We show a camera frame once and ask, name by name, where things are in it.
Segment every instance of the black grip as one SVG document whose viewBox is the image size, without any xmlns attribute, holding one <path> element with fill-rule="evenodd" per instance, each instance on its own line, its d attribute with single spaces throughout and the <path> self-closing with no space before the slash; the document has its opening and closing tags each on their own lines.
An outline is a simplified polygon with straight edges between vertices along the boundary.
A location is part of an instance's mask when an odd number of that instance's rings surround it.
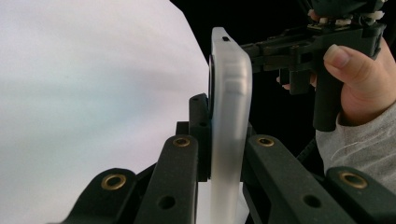
<svg viewBox="0 0 396 224">
<path fill-rule="evenodd" d="M 318 131 L 331 132 L 335 130 L 336 118 L 341 110 L 343 83 L 333 77 L 324 66 L 320 70 L 317 72 L 313 125 Z"/>
</svg>

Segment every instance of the smartphone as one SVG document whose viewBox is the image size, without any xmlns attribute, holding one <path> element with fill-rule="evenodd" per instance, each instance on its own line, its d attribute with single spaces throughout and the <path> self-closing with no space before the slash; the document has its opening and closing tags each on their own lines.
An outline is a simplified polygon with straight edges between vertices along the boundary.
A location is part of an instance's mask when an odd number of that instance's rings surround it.
<svg viewBox="0 0 396 224">
<path fill-rule="evenodd" d="M 211 223 L 233 224 L 252 94 L 251 61 L 223 27 L 212 30 L 209 57 L 212 124 Z"/>
</svg>

